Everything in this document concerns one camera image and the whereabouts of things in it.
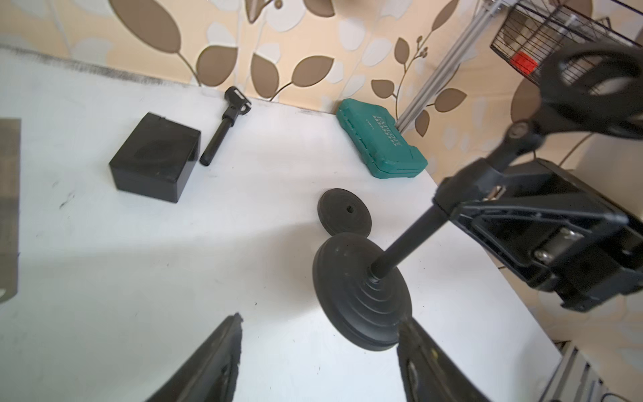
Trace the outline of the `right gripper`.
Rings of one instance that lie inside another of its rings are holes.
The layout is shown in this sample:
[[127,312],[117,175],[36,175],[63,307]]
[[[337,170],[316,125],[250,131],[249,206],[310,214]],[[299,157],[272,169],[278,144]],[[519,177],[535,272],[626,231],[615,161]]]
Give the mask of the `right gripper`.
[[552,162],[509,167],[498,198],[451,221],[530,288],[587,313],[642,289],[642,222]]

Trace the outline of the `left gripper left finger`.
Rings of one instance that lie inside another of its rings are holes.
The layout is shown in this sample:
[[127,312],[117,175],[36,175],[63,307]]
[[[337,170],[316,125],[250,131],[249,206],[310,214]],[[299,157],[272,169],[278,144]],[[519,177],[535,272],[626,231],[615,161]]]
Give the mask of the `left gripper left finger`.
[[243,319],[228,316],[150,401],[231,401],[241,357]]

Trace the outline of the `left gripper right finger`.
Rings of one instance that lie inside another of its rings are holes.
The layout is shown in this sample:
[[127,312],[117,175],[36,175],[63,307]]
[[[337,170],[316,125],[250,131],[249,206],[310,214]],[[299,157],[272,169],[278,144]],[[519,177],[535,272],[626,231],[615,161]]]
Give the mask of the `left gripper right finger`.
[[397,354],[406,400],[487,400],[414,318],[399,324]]

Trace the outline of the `black mic stand rod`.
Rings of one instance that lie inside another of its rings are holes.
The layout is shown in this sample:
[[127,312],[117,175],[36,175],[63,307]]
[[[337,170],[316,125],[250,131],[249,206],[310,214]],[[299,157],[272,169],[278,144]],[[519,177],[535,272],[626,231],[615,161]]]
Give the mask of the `black mic stand rod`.
[[[569,84],[564,72],[577,59],[600,57],[599,65],[582,77],[601,83],[627,77],[623,87],[604,95],[592,93],[593,84]],[[368,268],[381,281],[400,262],[445,224],[460,204],[480,199],[497,185],[501,173],[518,157],[539,149],[550,134],[594,132],[628,140],[642,139],[642,50],[639,47],[584,43],[558,50],[540,65],[539,109],[507,129],[502,142],[487,157],[464,167],[442,184],[432,206]]]

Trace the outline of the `black round base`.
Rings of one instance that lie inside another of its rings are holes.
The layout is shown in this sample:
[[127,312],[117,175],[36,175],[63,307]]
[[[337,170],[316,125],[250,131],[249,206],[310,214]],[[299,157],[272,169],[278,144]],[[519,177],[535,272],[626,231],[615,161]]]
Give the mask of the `black round base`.
[[366,204],[346,189],[329,189],[318,201],[317,213],[321,225],[330,236],[352,233],[368,237],[372,216]]
[[316,297],[331,324],[349,342],[385,351],[399,342],[399,324],[412,316],[408,286],[395,268],[383,279],[369,265],[383,250],[366,237],[336,234],[318,249],[312,279]]

